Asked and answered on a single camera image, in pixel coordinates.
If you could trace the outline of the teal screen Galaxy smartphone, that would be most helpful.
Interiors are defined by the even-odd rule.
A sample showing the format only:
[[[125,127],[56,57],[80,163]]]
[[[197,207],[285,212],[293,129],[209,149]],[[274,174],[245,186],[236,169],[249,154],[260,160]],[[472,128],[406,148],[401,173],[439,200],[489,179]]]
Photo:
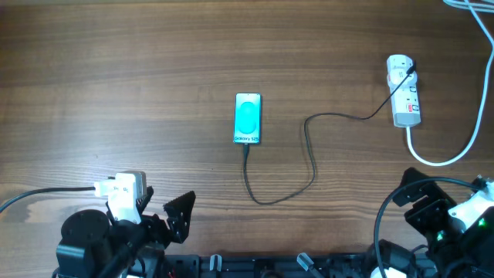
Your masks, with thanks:
[[[262,96],[260,93],[235,95],[235,144],[259,144],[261,140]]]

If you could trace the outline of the white power strip socket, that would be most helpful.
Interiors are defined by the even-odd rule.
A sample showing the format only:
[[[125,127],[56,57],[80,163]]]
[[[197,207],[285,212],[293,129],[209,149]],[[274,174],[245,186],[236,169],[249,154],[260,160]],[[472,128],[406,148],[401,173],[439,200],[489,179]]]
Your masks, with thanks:
[[[407,73],[415,72],[414,61],[402,54],[394,54],[387,58],[387,74],[390,70],[405,68]],[[413,127],[421,123],[420,104],[417,83],[414,86],[390,90],[392,116],[395,127]]]

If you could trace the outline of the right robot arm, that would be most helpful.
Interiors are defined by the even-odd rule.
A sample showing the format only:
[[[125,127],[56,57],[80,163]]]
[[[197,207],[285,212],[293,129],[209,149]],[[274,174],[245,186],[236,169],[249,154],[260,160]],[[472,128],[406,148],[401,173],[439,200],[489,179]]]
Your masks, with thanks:
[[[389,203],[411,204],[405,221],[425,237],[428,269],[413,250],[380,238]],[[367,260],[369,277],[491,277],[493,275],[493,181],[471,182],[430,177],[416,168],[404,171],[374,222]]]

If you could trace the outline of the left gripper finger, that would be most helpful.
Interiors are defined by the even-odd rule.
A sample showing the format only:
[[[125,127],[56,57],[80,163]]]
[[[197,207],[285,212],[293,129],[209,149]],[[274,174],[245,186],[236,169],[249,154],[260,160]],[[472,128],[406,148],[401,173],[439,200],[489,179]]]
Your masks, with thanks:
[[[182,244],[188,238],[195,199],[195,192],[190,191],[163,205],[171,242]]]
[[[147,207],[148,203],[150,202],[153,194],[154,194],[153,188],[152,187],[147,187],[147,191],[144,194],[144,196],[142,198],[139,198],[138,200],[136,200],[137,211],[138,211],[138,214],[139,215],[142,215],[142,213],[144,212],[144,210]]]

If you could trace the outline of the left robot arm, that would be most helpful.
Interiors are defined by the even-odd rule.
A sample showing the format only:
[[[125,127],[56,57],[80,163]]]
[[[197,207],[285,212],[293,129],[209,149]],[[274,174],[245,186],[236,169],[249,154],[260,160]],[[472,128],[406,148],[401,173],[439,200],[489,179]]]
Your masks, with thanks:
[[[72,214],[61,228],[53,277],[174,277],[164,250],[189,235],[196,194],[190,191],[163,205],[167,219],[145,215],[153,188],[137,201],[140,222],[119,220],[112,212],[87,209]]]

